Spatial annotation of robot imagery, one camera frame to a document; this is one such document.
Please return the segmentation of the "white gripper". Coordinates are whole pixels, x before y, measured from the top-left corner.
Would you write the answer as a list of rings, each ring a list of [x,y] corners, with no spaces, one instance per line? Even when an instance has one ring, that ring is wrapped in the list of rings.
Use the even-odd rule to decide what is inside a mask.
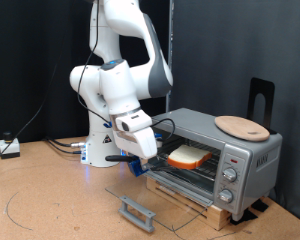
[[[149,159],[157,154],[155,135],[150,127],[136,132],[115,131],[114,139],[120,149],[142,159]]]

